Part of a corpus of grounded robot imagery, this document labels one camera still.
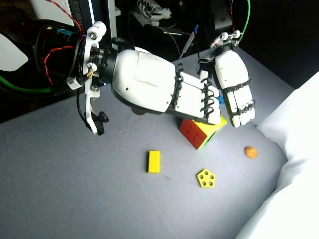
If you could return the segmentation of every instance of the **yellow pentagon with holes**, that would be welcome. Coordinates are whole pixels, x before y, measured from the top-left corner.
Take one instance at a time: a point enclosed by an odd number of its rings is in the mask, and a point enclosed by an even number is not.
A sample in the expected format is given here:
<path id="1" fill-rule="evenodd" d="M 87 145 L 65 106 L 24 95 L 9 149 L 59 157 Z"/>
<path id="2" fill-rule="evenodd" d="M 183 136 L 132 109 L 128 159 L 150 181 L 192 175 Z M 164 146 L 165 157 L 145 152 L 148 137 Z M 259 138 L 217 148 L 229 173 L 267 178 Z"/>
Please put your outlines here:
<path id="1" fill-rule="evenodd" d="M 201 171 L 197 178 L 202 188 L 213 188 L 215 186 L 215 174 L 208 169 Z"/>

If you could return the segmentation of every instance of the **red cube face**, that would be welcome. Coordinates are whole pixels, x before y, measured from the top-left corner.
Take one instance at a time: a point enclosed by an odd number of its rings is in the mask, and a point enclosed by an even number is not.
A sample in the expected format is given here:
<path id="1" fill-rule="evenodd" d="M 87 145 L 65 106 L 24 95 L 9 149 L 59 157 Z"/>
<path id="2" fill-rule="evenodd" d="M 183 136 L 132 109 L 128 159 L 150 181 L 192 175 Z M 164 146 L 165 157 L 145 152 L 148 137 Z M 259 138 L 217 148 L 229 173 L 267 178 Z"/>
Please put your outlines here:
<path id="1" fill-rule="evenodd" d="M 188 139 L 188 141 L 198 149 L 207 135 L 191 120 L 184 119 L 179 127 L 179 131 Z"/>

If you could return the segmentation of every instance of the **rubik's cube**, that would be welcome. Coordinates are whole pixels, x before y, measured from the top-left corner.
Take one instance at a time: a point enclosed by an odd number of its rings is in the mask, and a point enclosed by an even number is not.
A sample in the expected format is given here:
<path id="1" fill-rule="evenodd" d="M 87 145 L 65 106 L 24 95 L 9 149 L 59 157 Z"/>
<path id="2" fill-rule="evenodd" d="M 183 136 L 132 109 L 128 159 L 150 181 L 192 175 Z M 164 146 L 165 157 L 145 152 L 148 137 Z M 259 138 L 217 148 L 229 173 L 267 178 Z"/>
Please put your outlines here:
<path id="1" fill-rule="evenodd" d="M 227 124 L 227 120 L 221 117 L 220 124 L 206 124 L 184 119 L 179 127 L 179 131 L 196 148 L 202 148 L 212 137 Z"/>

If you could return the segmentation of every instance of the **white bracket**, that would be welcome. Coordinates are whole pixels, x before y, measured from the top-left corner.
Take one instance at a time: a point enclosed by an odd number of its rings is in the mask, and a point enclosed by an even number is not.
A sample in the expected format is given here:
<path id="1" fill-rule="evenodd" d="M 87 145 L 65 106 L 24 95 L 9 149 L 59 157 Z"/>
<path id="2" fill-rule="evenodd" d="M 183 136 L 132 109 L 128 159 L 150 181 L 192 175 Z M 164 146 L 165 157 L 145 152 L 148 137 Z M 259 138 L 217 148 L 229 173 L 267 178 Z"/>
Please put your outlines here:
<path id="1" fill-rule="evenodd" d="M 96 46 L 96 44 L 102 40 L 102 37 L 106 33 L 106 26 L 103 22 L 97 21 L 91 26 L 86 33 L 86 42 L 84 48 L 84 56 L 83 56 L 83 75 L 88 73 L 88 63 L 91 54 L 91 47 Z M 92 78 L 88 79 L 85 82 L 84 93 L 86 95 L 86 105 L 85 105 L 85 116 L 86 121 L 90 125 L 91 130 L 94 134 L 97 134 L 97 129 L 92 119 L 91 112 L 94 113 L 91 106 L 91 98 L 99 98 L 100 97 L 100 89 L 92 86 Z"/>

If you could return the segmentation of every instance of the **yellow rectangular block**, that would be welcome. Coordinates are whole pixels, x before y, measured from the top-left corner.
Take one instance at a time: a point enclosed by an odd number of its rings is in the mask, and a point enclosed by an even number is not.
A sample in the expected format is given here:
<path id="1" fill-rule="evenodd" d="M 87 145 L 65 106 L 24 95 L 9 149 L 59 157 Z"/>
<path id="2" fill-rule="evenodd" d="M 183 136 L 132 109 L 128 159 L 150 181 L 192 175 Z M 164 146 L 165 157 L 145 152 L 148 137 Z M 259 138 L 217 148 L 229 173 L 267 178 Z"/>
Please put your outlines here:
<path id="1" fill-rule="evenodd" d="M 149 173 L 160 173 L 160 152 L 150 151 Z"/>

